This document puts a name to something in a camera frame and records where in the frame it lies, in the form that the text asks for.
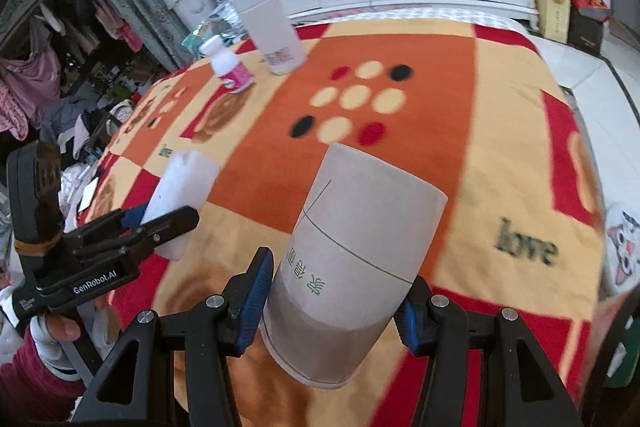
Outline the left hand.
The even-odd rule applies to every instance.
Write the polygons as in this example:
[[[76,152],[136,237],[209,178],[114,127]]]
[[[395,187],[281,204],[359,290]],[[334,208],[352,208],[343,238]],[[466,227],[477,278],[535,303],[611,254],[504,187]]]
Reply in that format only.
[[[51,371],[72,371],[62,344],[78,340],[81,331],[79,325],[68,317],[46,314],[33,317],[29,323],[29,332],[34,340],[39,358]]]

